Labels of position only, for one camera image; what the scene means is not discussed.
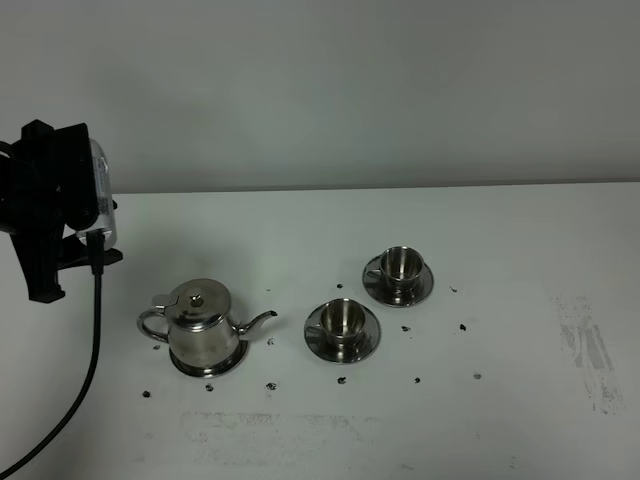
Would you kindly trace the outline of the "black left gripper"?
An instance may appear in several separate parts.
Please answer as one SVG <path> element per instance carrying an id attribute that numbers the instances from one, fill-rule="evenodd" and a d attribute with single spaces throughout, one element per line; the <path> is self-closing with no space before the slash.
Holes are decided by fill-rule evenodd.
<path id="1" fill-rule="evenodd" d="M 92 263 L 75 236 L 97 219 L 98 206 L 88 126 L 54 128 L 34 120 L 18 141 L 1 143 L 1 230 L 10 235 L 29 299 L 52 303 L 65 296 L 60 270 Z M 104 264 L 123 259 L 104 250 Z"/>

